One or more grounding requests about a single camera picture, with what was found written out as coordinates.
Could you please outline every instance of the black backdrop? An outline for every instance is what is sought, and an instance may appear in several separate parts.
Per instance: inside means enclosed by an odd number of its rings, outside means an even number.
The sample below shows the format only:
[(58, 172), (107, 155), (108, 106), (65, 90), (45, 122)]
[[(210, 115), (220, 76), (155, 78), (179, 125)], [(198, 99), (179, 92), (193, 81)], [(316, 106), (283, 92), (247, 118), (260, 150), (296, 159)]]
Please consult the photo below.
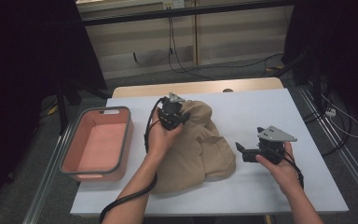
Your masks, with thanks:
[(32, 139), (41, 100), (58, 83), (74, 103), (68, 79), (106, 89), (85, 28), (62, 25), (68, 21), (80, 21), (73, 0), (0, 0), (0, 187)]
[(358, 1), (297, 0), (282, 61), (307, 57), (294, 68), (296, 84), (306, 83), (315, 60), (321, 75), (358, 113)]

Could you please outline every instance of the person's right arm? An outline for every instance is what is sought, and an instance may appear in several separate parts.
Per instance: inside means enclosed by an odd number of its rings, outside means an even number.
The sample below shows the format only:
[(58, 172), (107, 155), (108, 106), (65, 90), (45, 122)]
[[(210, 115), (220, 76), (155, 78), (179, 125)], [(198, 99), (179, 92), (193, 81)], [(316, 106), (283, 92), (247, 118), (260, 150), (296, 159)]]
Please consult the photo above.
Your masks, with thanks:
[[(284, 143), (284, 149), (293, 158), (292, 145), (289, 142)], [(286, 196), (290, 204), (292, 216), (296, 224), (323, 223), (304, 190), (301, 188), (297, 179), (296, 170), (292, 165), (287, 161), (282, 161), (278, 165), (275, 165), (261, 155), (257, 155), (255, 158), (271, 172), (275, 181), (280, 186), (282, 193)]]

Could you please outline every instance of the storage container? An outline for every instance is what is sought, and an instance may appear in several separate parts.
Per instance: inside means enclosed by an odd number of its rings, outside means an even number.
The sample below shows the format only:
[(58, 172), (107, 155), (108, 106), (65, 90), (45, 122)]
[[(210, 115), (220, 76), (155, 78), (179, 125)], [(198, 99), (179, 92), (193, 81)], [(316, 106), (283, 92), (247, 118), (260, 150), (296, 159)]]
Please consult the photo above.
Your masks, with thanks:
[(126, 106), (91, 108), (64, 144), (61, 171), (78, 181), (115, 181), (127, 168), (133, 124)]

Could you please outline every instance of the white cable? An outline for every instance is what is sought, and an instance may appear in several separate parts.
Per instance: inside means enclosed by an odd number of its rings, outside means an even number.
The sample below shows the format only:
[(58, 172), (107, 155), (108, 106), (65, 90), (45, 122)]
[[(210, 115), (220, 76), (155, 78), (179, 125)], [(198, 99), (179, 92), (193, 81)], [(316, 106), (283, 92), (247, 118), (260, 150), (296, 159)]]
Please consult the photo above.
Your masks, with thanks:
[[(348, 118), (354, 120), (354, 121), (358, 124), (358, 121), (357, 121), (354, 117), (352, 117), (351, 115), (345, 113), (343, 110), (341, 110), (341, 109), (338, 108), (337, 106), (333, 105), (325, 96), (322, 95), (322, 97), (323, 97), (332, 107), (334, 107), (335, 109), (337, 109), (339, 112), (343, 113), (344, 115), (348, 116)], [(353, 134), (347, 133), (347, 132), (345, 132), (344, 130), (340, 129), (340, 128), (336, 125), (336, 123), (331, 119), (332, 116), (329, 116), (329, 117), (330, 117), (330, 121), (331, 121), (331, 122), (334, 124), (334, 126), (336, 126), (336, 128), (338, 128), (340, 131), (342, 131), (343, 133), (345, 133), (345, 134), (347, 134), (347, 135), (349, 135), (349, 136), (351, 136), (351, 137), (356, 137), (356, 138), (358, 138), (358, 135), (353, 135)]]

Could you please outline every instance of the folded brown fabric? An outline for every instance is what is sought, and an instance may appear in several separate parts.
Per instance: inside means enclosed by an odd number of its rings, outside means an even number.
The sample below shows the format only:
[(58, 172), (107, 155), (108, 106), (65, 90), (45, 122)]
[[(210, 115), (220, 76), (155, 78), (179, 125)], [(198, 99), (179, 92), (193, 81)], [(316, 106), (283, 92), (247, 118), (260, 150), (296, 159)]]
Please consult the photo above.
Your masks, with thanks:
[(189, 189), (206, 176), (223, 179), (235, 171), (235, 154), (211, 121), (212, 109), (201, 101), (185, 101), (182, 109), (190, 118), (159, 166), (152, 193)]

